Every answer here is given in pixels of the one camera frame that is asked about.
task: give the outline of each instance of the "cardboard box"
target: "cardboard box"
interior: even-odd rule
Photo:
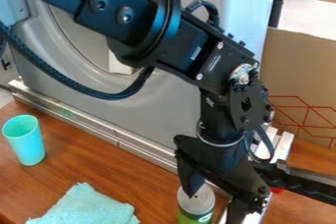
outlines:
[[[274,127],[336,149],[336,41],[270,28],[261,79]]]

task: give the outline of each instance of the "screw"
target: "screw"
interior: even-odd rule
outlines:
[[[266,105],[266,110],[273,111],[273,107],[270,104]]]
[[[127,25],[131,22],[135,15],[132,8],[125,6],[118,10],[117,12],[117,22],[120,25]]]
[[[223,42],[219,42],[217,45],[218,49],[222,49],[224,47],[224,43]]]
[[[242,40],[239,42],[239,44],[241,45],[241,46],[243,46],[243,47],[245,47],[247,44],[246,43],[244,43]]]
[[[263,117],[263,120],[266,122],[266,123],[270,123],[272,120],[270,118],[270,116],[264,116]]]
[[[259,77],[259,73],[257,71],[251,71],[250,76],[252,79],[257,79]]]
[[[234,82],[232,82],[232,87],[233,87],[234,89],[236,89],[236,88],[239,88],[240,85],[238,84],[238,82],[234,81]]]
[[[267,187],[266,186],[262,186],[258,189],[258,191],[261,193],[261,194],[265,194],[267,193]]]
[[[108,0],[89,0],[89,7],[92,12],[104,11],[108,5]]]
[[[243,118],[243,119],[242,119],[242,123],[243,123],[245,126],[247,126],[247,125],[250,124],[250,120],[249,120],[248,118]]]
[[[197,80],[202,80],[203,79],[203,74],[198,74],[197,77],[196,77]]]

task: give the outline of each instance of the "red pattern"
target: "red pattern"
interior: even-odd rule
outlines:
[[[289,106],[289,105],[276,105],[272,102],[270,102],[270,104],[281,114],[283,114],[286,118],[288,118],[291,121],[291,124],[282,124],[279,121],[277,121],[276,119],[274,119],[274,121],[280,125],[280,126],[288,126],[288,127],[298,127],[298,130],[296,132],[296,135],[299,134],[299,132],[301,130],[305,131],[308,135],[310,135],[313,138],[324,138],[324,139],[328,139],[330,140],[330,143],[328,145],[329,148],[332,147],[332,143],[334,142],[334,139],[336,139],[335,137],[329,137],[329,136],[316,136],[314,134],[312,134],[309,129],[335,129],[336,130],[336,126],[330,122],[326,117],[324,117],[323,115],[321,115],[321,113],[319,113],[317,111],[317,109],[330,109],[333,113],[336,113],[336,109],[334,109],[333,107],[326,107],[326,106],[310,106],[308,105],[303,99],[299,98],[298,96],[285,96],[285,95],[272,95],[269,96],[269,98],[281,98],[282,99],[297,99],[298,101],[300,101],[301,103],[303,103],[303,106]],[[283,111],[281,108],[302,108],[302,109],[306,109],[306,115],[305,118],[303,120],[302,123],[297,122],[294,118],[292,118],[290,115],[288,115],[285,111]],[[308,125],[307,124],[307,119],[308,119],[308,114],[309,112],[312,111],[313,113],[317,114],[322,120],[324,120],[328,125],[330,125],[330,127],[328,126],[314,126],[314,125]]]

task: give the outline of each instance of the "washing machine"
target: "washing machine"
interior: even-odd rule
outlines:
[[[186,6],[193,0],[182,0]],[[273,0],[207,0],[221,13],[225,33],[244,41],[260,60]],[[73,23],[71,15],[39,0],[26,0],[27,19],[15,34],[55,69],[94,89],[119,92],[139,73],[120,65],[104,36]],[[196,13],[205,19],[205,12]],[[92,98],[59,84],[14,51],[22,80],[10,83],[16,99],[84,131],[175,170],[173,138],[194,136],[199,91],[156,70],[136,95],[121,101]]]

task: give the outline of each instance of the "black cable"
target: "black cable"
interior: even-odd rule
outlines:
[[[267,164],[269,163],[273,157],[274,157],[274,146],[272,141],[269,139],[267,133],[263,130],[262,126],[258,126],[255,128],[256,133],[260,136],[261,141],[266,145],[268,151],[269,151],[269,158],[259,158],[258,156],[256,156],[252,151],[251,151],[251,143],[253,140],[253,136],[254,136],[254,131],[248,131],[246,137],[244,138],[244,148],[245,151],[247,152],[247,154],[249,155],[249,157],[257,162],[257,163],[261,163],[261,164]]]
[[[6,39],[12,46],[14,46],[20,53],[22,53],[30,62],[33,63],[39,70],[43,71],[45,74],[55,79],[56,81],[64,84],[80,93],[99,98],[104,100],[121,100],[128,98],[141,90],[147,79],[151,76],[154,71],[153,67],[148,67],[143,69],[138,78],[125,90],[120,93],[105,93],[85,85],[79,84],[76,81],[68,78],[62,73],[58,72],[48,63],[39,58],[35,53],[33,53],[23,42],[21,42],[12,32],[0,21],[0,36]]]
[[[217,7],[211,2],[204,0],[195,0],[186,8],[186,10],[192,13],[201,6],[203,6],[209,14],[209,19],[207,22],[214,27],[219,28],[219,12]]]

